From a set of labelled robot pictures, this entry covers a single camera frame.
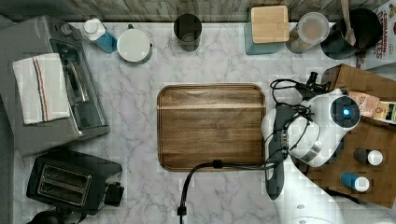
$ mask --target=small bottle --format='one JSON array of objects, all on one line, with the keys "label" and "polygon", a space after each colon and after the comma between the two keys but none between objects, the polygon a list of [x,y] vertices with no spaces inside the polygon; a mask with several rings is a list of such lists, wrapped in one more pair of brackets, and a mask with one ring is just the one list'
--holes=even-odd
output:
[{"label": "small bottle", "polygon": [[351,172],[343,172],[341,175],[341,182],[358,192],[364,192],[370,188],[370,181],[366,177]]},{"label": "small bottle", "polygon": [[381,164],[384,159],[381,152],[361,147],[356,148],[353,152],[353,158],[363,164],[371,164],[374,166]]},{"label": "small bottle", "polygon": [[86,21],[84,31],[87,37],[106,53],[112,53],[117,50],[117,39],[106,30],[98,19]]}]

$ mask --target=blue label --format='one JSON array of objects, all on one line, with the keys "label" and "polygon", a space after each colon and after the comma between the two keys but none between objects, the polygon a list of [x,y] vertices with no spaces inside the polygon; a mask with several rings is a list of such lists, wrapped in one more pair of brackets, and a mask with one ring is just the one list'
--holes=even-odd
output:
[{"label": "blue label", "polygon": [[350,172],[344,172],[341,175],[341,182],[343,182],[343,184],[347,185],[348,187],[354,189],[355,188],[355,181],[356,181],[357,178],[359,178],[358,175],[355,175],[355,174],[350,173]]},{"label": "blue label", "polygon": [[108,31],[95,40],[95,43],[106,53],[112,53],[117,50],[117,39]]}]

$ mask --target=cork lid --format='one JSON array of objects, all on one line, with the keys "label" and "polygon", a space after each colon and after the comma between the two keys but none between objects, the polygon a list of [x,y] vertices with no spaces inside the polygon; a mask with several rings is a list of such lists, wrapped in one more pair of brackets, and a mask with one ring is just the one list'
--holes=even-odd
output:
[{"label": "cork lid", "polygon": [[255,44],[289,40],[288,8],[285,6],[254,7],[251,9],[251,23]]}]

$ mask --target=appliance knob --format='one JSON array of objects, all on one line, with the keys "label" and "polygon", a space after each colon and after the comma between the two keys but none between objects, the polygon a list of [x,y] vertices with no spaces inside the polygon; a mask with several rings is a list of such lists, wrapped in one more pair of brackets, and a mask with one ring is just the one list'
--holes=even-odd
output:
[{"label": "appliance knob", "polygon": [[63,24],[63,25],[61,26],[61,32],[62,32],[62,34],[65,35],[65,36],[68,36],[68,35],[73,34],[72,29],[70,28],[69,24],[67,24],[67,23],[66,23],[66,24]]},{"label": "appliance knob", "polygon": [[73,29],[73,37],[75,40],[80,40],[82,38],[81,31],[79,29]]},{"label": "appliance knob", "polygon": [[122,187],[119,182],[110,184],[107,188],[105,204],[120,207],[123,192],[124,187]]}]

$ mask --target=marble countertop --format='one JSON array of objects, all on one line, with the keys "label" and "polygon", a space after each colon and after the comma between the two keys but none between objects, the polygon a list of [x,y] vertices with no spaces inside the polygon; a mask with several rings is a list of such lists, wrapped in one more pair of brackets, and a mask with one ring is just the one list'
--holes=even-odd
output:
[{"label": "marble countertop", "polygon": [[[81,23],[74,24],[81,28]],[[322,74],[339,63],[316,46],[305,54],[293,54],[283,46],[272,55],[247,56],[244,23],[203,25],[201,44],[185,52],[177,43],[173,23],[134,23],[153,45],[151,59],[142,65],[125,62],[117,52],[106,54],[84,41],[84,50],[100,95],[111,132],[85,142],[74,150],[116,161],[122,165],[125,187],[120,208],[107,206],[83,223],[178,223],[176,210],[187,173],[164,170],[157,157],[157,94],[171,84],[255,83],[267,108],[275,103],[269,83],[292,78],[305,83],[311,71]],[[105,23],[114,34],[127,23]],[[298,103],[297,91],[282,91],[280,100]],[[22,158],[14,166],[14,223],[26,223],[48,206],[25,196],[35,157]],[[215,172],[193,176],[187,200],[188,223],[277,223],[276,210],[265,192],[263,172]]]}]

